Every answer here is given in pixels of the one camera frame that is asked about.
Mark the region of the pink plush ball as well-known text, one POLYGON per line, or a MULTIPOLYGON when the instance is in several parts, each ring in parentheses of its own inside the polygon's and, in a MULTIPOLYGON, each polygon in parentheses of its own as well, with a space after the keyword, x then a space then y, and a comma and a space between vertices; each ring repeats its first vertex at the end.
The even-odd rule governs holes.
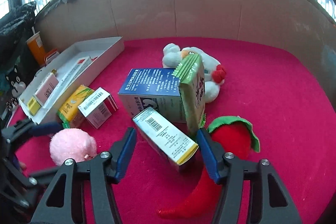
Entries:
POLYGON ((61 166, 67 159, 87 161, 97 156, 94 137, 79 128, 65 128, 56 133, 49 145, 52 161, 61 166))

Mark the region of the white plush doll red bow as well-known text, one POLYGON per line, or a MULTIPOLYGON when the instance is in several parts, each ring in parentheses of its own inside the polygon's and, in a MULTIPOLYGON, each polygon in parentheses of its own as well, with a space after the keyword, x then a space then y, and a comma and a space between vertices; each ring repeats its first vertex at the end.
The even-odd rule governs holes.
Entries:
POLYGON ((170 43, 163 48, 162 65, 164 68, 176 68, 181 61, 190 54, 199 54, 205 70, 205 102, 213 102, 219 95, 224 84, 226 70, 214 57, 197 47, 180 47, 170 43))

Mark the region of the white yellow Glucophage box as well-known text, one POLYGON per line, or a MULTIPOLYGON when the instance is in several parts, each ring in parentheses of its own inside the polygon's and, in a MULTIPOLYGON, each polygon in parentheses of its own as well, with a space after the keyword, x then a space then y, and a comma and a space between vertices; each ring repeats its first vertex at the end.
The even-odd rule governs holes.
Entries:
POLYGON ((198 144, 152 107, 132 118, 142 137, 178 171, 185 169, 198 144))

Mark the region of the green snack packet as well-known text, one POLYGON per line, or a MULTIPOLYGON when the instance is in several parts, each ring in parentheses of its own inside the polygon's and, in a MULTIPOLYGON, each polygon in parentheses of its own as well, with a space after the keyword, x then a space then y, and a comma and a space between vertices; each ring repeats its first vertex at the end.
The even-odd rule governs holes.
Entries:
POLYGON ((198 129, 205 124, 205 74, 202 57, 186 56, 173 71, 179 79, 179 94, 182 99, 187 132, 195 138, 198 129))

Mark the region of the beige padded headboard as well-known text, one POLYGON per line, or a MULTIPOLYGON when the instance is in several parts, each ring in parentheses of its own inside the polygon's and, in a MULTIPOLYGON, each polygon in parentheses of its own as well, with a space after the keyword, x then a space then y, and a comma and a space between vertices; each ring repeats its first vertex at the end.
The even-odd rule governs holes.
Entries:
POLYGON ((108 36, 205 37, 286 50, 335 102, 335 21, 316 0, 73 0, 35 28, 48 49, 108 36))

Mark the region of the white cardboard tray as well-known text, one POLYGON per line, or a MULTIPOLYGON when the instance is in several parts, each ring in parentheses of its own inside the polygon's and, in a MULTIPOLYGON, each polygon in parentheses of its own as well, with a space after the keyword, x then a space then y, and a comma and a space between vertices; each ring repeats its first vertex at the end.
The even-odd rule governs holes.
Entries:
POLYGON ((57 111, 80 86, 89 86, 94 79, 124 50, 121 37, 100 38, 76 42, 44 67, 19 97, 19 104, 27 117, 36 124, 58 119, 57 111), (58 84, 35 115, 29 111, 33 97, 47 75, 56 70, 58 84))

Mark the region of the white orange power bank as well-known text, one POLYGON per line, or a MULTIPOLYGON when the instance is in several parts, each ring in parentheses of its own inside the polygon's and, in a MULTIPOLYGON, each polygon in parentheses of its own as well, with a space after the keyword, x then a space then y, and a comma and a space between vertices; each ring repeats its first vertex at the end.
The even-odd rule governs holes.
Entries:
POLYGON ((46 53, 45 56, 44 56, 45 65, 48 65, 49 63, 51 63, 52 60, 54 60, 59 55, 60 55, 60 53, 59 53, 58 49, 56 49, 56 48, 49 51, 48 53, 46 53))

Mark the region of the yellow drink carton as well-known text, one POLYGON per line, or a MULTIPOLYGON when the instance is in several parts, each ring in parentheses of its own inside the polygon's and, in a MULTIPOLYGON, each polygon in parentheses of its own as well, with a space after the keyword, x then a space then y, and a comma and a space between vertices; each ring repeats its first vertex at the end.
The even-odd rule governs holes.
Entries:
POLYGON ((58 117, 62 122, 63 128, 79 128, 84 121, 84 116, 78 109, 92 93, 93 89, 80 85, 72 95, 62 104, 58 110, 58 117))

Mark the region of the red white medicine box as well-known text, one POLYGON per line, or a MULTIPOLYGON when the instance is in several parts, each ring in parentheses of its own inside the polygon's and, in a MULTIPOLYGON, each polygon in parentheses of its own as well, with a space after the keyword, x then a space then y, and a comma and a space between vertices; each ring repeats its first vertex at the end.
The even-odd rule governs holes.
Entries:
POLYGON ((118 106, 108 91, 98 88, 78 106, 78 109, 84 118, 98 129, 118 110, 118 106))

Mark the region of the black white cat figure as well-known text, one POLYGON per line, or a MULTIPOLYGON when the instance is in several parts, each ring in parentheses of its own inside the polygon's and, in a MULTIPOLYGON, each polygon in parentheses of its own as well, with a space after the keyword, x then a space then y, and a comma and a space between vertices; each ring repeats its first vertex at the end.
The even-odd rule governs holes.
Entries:
POLYGON ((10 84, 11 97, 6 102, 6 107, 13 111, 17 108, 19 96, 26 89, 26 84, 22 80, 22 76, 18 71, 18 66, 14 65, 13 69, 5 75, 5 79, 10 84))

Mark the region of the blue white medicine box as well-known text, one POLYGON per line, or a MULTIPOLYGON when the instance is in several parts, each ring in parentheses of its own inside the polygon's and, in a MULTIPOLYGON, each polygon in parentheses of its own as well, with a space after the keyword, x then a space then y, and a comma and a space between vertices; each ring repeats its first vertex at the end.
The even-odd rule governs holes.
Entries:
POLYGON ((172 68, 131 69, 118 96, 131 117, 152 107, 171 123, 186 123, 179 78, 172 68))

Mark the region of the orange drink cup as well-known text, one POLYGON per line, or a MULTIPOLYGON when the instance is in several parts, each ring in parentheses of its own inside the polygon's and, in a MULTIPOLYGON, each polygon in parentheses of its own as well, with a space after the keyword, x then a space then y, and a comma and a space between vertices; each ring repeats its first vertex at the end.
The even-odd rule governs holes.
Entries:
POLYGON ((45 48, 43 46, 43 42, 40 36, 40 32, 36 32, 34 27, 31 28, 33 32, 33 36, 27 39, 26 44, 32 53, 34 59, 37 61, 40 67, 45 66, 44 57, 46 55, 45 48))

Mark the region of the teal pink long box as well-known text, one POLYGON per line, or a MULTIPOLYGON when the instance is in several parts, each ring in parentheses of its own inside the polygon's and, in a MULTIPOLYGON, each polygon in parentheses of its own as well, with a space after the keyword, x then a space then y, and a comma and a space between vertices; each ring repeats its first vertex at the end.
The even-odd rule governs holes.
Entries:
POLYGON ((50 72, 39 84, 33 96, 41 106, 43 106, 46 103, 46 101, 48 100, 51 93, 58 85, 58 83, 59 80, 57 79, 55 74, 50 72))

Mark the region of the white long tube box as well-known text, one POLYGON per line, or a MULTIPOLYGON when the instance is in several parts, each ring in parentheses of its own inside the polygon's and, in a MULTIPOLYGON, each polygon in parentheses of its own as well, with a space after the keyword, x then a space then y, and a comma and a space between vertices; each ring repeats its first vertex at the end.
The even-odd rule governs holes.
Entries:
POLYGON ((78 59, 69 72, 62 78, 58 87, 61 89, 67 88, 91 63, 92 59, 90 56, 78 59))

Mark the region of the black plastic bag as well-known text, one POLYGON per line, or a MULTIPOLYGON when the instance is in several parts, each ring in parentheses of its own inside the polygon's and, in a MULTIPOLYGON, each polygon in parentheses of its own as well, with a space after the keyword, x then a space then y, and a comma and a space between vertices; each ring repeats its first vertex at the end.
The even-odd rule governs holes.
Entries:
POLYGON ((15 7, 1 18, 1 58, 10 57, 25 30, 35 24, 35 1, 15 7))

